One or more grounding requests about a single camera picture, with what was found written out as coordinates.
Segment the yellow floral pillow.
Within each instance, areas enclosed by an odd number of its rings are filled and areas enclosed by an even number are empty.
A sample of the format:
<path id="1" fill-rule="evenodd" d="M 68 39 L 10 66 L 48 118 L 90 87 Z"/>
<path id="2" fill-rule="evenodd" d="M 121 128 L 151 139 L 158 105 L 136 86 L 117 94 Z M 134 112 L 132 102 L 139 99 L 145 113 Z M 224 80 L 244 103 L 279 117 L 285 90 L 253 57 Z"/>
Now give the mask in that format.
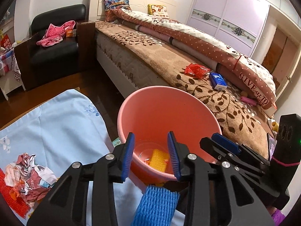
<path id="1" fill-rule="evenodd" d="M 147 9 L 149 15 L 154 15 L 162 18 L 169 18 L 167 7 L 164 5 L 148 4 Z"/>

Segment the colourful patterned pillow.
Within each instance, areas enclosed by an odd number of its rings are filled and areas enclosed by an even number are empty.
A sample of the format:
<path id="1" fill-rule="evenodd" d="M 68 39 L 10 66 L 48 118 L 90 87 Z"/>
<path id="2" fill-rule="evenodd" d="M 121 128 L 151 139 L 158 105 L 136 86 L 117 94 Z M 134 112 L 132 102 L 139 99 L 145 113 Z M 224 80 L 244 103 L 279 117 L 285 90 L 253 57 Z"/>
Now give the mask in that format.
<path id="1" fill-rule="evenodd" d="M 130 7 L 130 0 L 103 0 L 105 6 L 106 22 L 113 22 L 117 19 L 117 16 L 114 14 L 113 10 L 115 9 L 127 9 L 132 10 Z"/>

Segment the table with checkered cloth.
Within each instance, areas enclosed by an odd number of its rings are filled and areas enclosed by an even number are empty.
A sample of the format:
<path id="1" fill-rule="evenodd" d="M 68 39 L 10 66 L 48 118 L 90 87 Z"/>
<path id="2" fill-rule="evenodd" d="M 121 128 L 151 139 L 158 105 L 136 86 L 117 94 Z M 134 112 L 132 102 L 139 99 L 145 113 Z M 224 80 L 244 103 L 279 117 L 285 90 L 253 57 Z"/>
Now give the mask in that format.
<path id="1" fill-rule="evenodd" d="M 14 48 L 10 48 L 1 55 L 1 92 L 7 101 L 9 100 L 7 94 L 18 87 L 26 90 L 21 79 Z"/>

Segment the lilac wardrobe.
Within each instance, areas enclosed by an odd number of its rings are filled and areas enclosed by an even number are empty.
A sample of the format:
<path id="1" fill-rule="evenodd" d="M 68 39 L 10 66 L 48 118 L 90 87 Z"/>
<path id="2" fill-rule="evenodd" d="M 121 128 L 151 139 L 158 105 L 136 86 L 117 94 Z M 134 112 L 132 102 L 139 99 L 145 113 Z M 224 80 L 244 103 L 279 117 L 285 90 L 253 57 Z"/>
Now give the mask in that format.
<path id="1" fill-rule="evenodd" d="M 194 0 L 187 24 L 264 66 L 276 96 L 300 60 L 300 17 L 286 0 Z"/>

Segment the blue tissue pack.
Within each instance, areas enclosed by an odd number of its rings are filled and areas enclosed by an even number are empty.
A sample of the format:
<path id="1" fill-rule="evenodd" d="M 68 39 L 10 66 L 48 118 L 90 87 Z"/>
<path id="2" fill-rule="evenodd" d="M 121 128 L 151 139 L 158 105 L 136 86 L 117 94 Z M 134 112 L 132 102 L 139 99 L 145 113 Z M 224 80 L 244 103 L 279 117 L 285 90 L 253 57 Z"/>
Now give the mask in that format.
<path id="1" fill-rule="evenodd" d="M 210 73 L 209 80 L 215 90 L 222 91 L 226 90 L 228 87 L 223 77 L 218 73 Z"/>

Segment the pink plastic trash bucket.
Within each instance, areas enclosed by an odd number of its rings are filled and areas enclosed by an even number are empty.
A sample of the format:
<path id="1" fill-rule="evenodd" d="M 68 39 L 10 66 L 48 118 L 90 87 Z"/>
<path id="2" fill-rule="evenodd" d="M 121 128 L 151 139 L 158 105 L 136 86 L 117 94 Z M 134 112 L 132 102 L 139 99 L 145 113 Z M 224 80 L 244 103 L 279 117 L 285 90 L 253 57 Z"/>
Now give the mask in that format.
<path id="1" fill-rule="evenodd" d="M 167 153 L 167 134 L 174 132 L 176 140 L 206 162 L 216 159 L 201 149 L 200 140 L 221 133 L 217 119 L 200 100 L 185 91 L 167 86 L 141 88 L 122 103 L 117 118 L 118 136 L 125 142 L 135 135 L 131 164 L 134 175 L 146 184 L 174 181 L 171 164 L 161 172 L 146 163 L 155 149 Z"/>

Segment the polka dot folded quilt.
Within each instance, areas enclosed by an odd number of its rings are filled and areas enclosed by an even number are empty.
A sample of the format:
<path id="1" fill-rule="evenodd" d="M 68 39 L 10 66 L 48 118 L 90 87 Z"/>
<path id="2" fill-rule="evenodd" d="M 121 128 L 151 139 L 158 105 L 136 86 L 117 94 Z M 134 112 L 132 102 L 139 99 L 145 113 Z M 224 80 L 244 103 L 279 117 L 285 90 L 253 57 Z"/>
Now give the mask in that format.
<path id="1" fill-rule="evenodd" d="M 275 103 L 275 83 L 270 72 L 252 58 L 215 37 L 172 19 L 125 8 L 111 10 L 105 21 L 113 22 L 117 19 L 169 36 L 180 45 L 226 67 L 253 92 L 263 109 L 269 109 Z"/>

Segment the blue foam fruit net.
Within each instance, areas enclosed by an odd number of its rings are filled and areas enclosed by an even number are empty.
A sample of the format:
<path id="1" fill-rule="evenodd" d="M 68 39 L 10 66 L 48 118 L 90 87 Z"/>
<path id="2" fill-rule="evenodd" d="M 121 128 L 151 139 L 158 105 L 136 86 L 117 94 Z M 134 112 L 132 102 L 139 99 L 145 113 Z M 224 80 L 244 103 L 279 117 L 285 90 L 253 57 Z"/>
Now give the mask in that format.
<path id="1" fill-rule="evenodd" d="M 131 225 L 168 226 L 176 211 L 180 194 L 164 187 L 146 188 Z"/>

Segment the pink cylinder on bed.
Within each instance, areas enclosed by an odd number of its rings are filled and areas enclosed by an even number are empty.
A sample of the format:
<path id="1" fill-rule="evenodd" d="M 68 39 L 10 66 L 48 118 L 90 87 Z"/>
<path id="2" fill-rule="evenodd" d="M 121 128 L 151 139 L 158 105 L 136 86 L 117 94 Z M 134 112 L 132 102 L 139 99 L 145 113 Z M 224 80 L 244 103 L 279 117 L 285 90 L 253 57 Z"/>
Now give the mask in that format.
<path id="1" fill-rule="evenodd" d="M 250 99 L 248 97 L 245 97 L 245 96 L 241 96 L 240 100 L 244 103 L 250 104 L 251 106 L 256 106 L 257 105 L 257 101 L 255 101 L 254 99 Z"/>

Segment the red snack bag on bed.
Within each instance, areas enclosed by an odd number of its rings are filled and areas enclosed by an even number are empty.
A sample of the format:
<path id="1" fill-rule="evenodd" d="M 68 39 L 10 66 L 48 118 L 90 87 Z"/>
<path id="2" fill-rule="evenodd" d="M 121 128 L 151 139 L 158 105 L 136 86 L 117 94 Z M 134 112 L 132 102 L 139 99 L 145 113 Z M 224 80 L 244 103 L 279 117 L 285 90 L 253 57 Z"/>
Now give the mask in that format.
<path id="1" fill-rule="evenodd" d="M 210 72 L 210 69 L 199 64 L 189 64 L 185 70 L 184 74 L 188 76 L 193 76 L 197 79 L 204 78 L 208 73 Z"/>

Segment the bed with brown leaf blanket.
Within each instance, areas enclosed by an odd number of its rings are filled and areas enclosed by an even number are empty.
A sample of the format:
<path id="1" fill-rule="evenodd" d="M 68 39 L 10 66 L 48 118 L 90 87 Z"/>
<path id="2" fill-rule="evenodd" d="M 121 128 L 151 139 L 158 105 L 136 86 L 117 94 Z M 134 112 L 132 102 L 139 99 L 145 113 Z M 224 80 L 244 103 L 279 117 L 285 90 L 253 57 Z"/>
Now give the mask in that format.
<path id="1" fill-rule="evenodd" d="M 224 136 L 267 158 L 267 119 L 257 107 L 240 99 L 240 90 L 233 82 L 217 91 L 207 76 L 197 79 L 185 75 L 189 64 L 198 63 L 195 57 L 159 36 L 127 27 L 123 21 L 104 21 L 103 5 L 103 0 L 90 0 L 89 18 L 96 22 L 97 60 L 124 97 L 147 86 L 184 90 L 212 111 Z"/>

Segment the red white paper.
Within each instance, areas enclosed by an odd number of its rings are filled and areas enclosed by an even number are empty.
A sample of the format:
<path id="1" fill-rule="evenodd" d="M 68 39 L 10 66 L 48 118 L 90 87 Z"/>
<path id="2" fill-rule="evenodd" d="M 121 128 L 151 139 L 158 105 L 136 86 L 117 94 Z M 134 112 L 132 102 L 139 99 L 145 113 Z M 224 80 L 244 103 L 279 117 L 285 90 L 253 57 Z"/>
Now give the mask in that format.
<path id="1" fill-rule="evenodd" d="M 35 155 L 23 153 L 5 168 L 4 182 L 12 187 L 13 194 L 21 197 L 29 207 L 40 202 L 55 185 L 58 178 L 48 167 L 38 165 Z"/>

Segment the red foam fruit net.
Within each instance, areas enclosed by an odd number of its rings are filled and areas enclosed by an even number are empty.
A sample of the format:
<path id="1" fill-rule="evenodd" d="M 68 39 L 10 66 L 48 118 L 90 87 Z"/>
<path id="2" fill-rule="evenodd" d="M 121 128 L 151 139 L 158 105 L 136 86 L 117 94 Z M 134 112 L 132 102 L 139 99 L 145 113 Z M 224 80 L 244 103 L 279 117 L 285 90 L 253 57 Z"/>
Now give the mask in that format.
<path id="1" fill-rule="evenodd" d="M 24 202 L 21 197 L 17 197 L 13 194 L 12 187 L 7 186 L 4 182 L 5 174 L 1 170 L 1 195 L 3 196 L 5 202 L 8 206 L 21 218 L 26 218 L 27 213 L 30 210 L 28 204 Z"/>

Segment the yellow foam fruit net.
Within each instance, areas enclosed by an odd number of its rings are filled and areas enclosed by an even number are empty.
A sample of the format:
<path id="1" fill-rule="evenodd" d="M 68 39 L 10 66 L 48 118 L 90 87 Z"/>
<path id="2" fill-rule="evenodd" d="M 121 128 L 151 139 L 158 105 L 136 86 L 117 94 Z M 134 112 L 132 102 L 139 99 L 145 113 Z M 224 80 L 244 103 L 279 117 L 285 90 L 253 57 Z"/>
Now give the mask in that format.
<path id="1" fill-rule="evenodd" d="M 154 149 L 149 159 L 149 166 L 160 171 L 165 172 L 169 163 L 169 154 L 159 149 Z"/>

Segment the light blue table cloth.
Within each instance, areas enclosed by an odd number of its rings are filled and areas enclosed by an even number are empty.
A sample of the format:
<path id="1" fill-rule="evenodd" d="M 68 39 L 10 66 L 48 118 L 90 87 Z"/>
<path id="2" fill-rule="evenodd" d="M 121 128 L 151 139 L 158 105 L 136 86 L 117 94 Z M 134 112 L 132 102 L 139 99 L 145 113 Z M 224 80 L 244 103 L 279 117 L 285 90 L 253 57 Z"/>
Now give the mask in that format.
<path id="1" fill-rule="evenodd" d="M 122 182 L 122 150 L 90 99 L 74 89 L 33 109 L 1 131 L 1 170 L 28 153 L 58 180 L 25 219 L 1 195 L 1 225 L 131 225 L 145 192 L 128 177 Z M 176 210 L 170 225 L 183 223 Z"/>

